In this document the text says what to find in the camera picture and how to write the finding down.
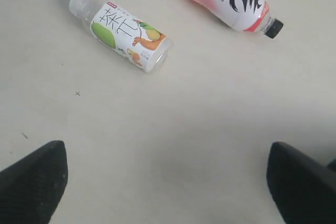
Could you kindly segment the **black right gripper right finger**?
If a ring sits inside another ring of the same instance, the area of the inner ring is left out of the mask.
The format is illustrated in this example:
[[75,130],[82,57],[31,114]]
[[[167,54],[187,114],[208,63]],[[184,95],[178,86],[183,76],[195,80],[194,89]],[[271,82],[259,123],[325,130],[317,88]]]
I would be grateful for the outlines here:
[[335,161],[323,166],[285,142],[274,142],[266,179],[285,223],[335,223]]

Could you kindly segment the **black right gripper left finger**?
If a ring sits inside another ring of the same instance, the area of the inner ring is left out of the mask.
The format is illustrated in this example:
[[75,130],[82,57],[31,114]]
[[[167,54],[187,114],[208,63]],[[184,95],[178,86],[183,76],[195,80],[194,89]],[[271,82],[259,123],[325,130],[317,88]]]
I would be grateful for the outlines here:
[[68,182],[63,141],[51,141],[1,171],[1,223],[50,223]]

